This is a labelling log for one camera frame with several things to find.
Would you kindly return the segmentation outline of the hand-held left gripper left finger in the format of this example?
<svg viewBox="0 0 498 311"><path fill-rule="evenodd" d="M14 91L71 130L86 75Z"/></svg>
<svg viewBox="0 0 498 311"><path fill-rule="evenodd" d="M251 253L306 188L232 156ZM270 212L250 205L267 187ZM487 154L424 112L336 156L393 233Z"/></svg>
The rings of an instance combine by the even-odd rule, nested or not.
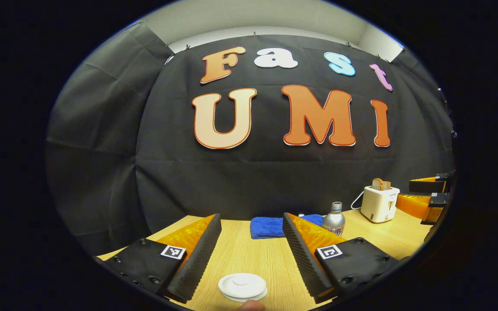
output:
<svg viewBox="0 0 498 311"><path fill-rule="evenodd" d="M220 234L221 216L213 214L156 241L135 240L110 258L96 261L142 291L186 303L202 279Z"/></svg>

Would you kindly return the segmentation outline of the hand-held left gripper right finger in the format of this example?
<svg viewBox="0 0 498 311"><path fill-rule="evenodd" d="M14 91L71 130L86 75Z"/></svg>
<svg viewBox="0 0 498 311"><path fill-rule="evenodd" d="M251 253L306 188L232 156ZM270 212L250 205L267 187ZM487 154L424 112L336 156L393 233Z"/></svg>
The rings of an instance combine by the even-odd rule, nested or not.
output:
<svg viewBox="0 0 498 311"><path fill-rule="evenodd" d="M400 263L365 238L345 239L293 214L282 229L316 303L360 293Z"/></svg>

